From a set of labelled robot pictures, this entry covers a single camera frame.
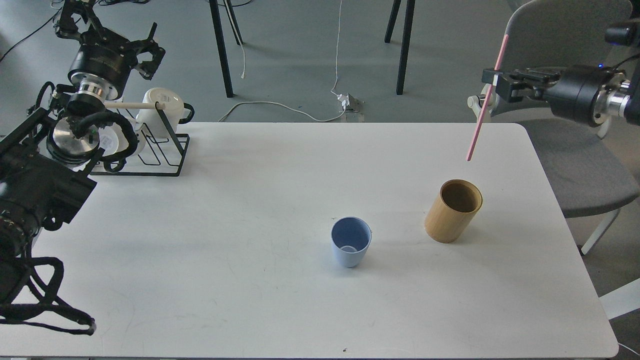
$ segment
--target chair seat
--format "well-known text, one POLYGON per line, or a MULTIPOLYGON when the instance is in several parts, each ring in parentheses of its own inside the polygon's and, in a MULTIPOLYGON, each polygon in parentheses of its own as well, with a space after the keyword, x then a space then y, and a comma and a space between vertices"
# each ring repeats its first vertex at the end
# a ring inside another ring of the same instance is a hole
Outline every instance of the chair seat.
POLYGON ((565 119, 518 124, 527 130, 565 218, 603 214, 638 197, 634 177, 587 126, 565 119))

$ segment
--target floor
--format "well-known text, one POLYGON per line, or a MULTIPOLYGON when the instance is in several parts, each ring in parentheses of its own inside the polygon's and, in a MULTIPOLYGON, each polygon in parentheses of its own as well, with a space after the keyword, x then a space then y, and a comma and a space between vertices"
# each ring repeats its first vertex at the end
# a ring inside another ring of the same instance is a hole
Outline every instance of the floor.
MULTIPOLYGON (((241 4, 246 0, 234 0, 241 4)), ((474 122, 467 97, 482 88, 483 68, 491 67, 504 27, 521 0, 418 1, 404 95, 396 95, 404 7, 390 44, 383 42, 391 2, 344 0, 253 0, 235 8, 244 44, 232 36, 223 16, 234 93, 225 97, 211 14, 206 0, 153 0, 149 4, 96 6, 103 25, 130 40, 145 38, 154 21, 155 39, 166 56, 152 81, 132 72, 125 101, 142 100, 152 87, 177 92, 196 109, 194 121, 217 121, 237 102, 273 101, 305 111, 323 120, 339 115, 331 93, 336 80, 336 44, 339 35, 338 77, 335 92, 351 94, 362 105, 359 113, 336 121, 348 122, 474 122)), ((51 17, 48 1, 0 0, 0 52, 51 17)), ((16 47, 0 63, 0 134, 25 118, 45 81, 67 82, 70 62, 77 52, 73 40, 54 36, 51 25, 16 47)), ((614 49, 608 63, 627 49, 614 49)), ((506 113, 494 122, 547 117, 545 109, 506 113)), ((279 106, 248 104, 227 121, 307 122, 310 118, 279 106)), ((605 144, 640 181, 640 127, 614 122, 605 144)), ((601 242, 584 257, 596 291, 604 295, 640 277, 640 202, 625 206, 601 242)), ((569 220, 577 244, 586 241, 600 217, 569 220)), ((640 350, 640 311, 611 321, 618 341, 640 350)), ((615 359, 637 359, 621 348, 615 359)))

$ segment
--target light blue cup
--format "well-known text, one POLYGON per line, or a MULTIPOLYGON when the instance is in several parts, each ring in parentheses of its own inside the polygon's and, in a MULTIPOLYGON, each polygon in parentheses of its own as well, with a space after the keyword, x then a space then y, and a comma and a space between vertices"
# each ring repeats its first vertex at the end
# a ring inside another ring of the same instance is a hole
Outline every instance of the light blue cup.
POLYGON ((359 218, 338 220, 331 230, 333 255, 338 263, 353 268, 360 263, 371 243, 371 229, 359 218))

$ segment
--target cup rim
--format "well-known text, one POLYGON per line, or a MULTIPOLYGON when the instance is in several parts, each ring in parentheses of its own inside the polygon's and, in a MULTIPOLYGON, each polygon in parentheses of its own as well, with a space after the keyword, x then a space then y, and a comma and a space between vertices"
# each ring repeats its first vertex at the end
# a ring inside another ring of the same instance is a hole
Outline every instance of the cup rim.
POLYGON ((449 180, 449 181, 446 181, 446 182, 445 182, 444 184, 442 184, 442 186, 440 187, 440 191, 438 192, 438 196, 439 196, 440 200, 442 201, 442 204, 444 204, 445 206, 447 206, 447 208, 448 208, 448 209, 450 209, 451 211, 455 211, 456 213, 459 213, 459 214, 473 214, 473 213, 476 213, 476 212, 478 212, 478 210, 480 210, 480 208, 482 207, 482 204, 483 204, 483 196, 482 196, 482 193, 480 192, 480 190, 477 188, 477 186, 476 186, 476 185, 474 185, 473 183, 471 183, 470 181, 462 180, 462 179, 451 179, 451 180, 449 180), (476 207, 474 207, 474 209, 473 209, 473 210, 471 210, 471 211, 459 211, 459 210, 456 210, 456 209, 454 209, 454 208, 450 207, 450 206, 449 206, 449 205, 444 201, 444 199, 442 198, 442 190, 444 190, 444 188, 445 188, 446 186, 451 185, 451 184, 463 184, 463 185, 465 185, 465 186, 469 187, 469 188, 471 189, 471 191, 473 191, 475 194, 477 194, 477 195, 478 195, 478 197, 479 197, 479 201, 478 201, 478 203, 477 203, 476 207))
POLYGON ((366 251, 369 248, 369 245, 371 244, 371 228, 369 227, 369 224, 367 224, 366 221, 362 220, 361 218, 358 217, 344 217, 344 218, 340 218, 338 219, 335 223, 333 223, 333 226, 331 226, 331 244, 336 247, 336 249, 346 253, 346 254, 359 254, 363 251, 366 251), (347 252, 342 250, 341 248, 338 247, 338 245, 336 245, 335 240, 333 239, 333 228, 335 227, 336 224, 338 224, 340 221, 345 220, 345 219, 356 219, 359 220, 361 223, 363 223, 366 227, 367 227, 367 232, 369 234, 368 239, 367 239, 367 245, 365 245, 362 249, 358 250, 358 251, 354 251, 354 252, 347 252))

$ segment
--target pink straw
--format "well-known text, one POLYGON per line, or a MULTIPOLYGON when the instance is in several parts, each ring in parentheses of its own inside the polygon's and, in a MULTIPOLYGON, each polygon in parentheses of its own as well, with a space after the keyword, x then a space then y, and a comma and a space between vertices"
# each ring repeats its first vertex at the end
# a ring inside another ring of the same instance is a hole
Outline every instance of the pink straw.
MULTIPOLYGON (((494 70, 500 70, 500 64, 502 63, 502 58, 504 57, 504 49, 507 47, 507 40, 509 40, 509 35, 504 34, 504 38, 502 39, 502 45, 500 45, 500 52, 498 53, 498 60, 495 62, 494 70)), ((491 97, 491 93, 493 92, 493 83, 489 84, 489 89, 486 91, 486 96, 484 97, 484 102, 482 104, 482 108, 480 109, 480 114, 478 115, 478 120, 476 122, 476 131, 474 132, 474 138, 471 140, 471 146, 469 147, 469 152, 467 153, 467 161, 471 161, 471 156, 474 154, 474 149, 476 148, 476 142, 478 140, 478 135, 480 134, 480 127, 482 126, 482 120, 484 118, 484 113, 486 112, 487 105, 489 104, 489 98, 491 97)))

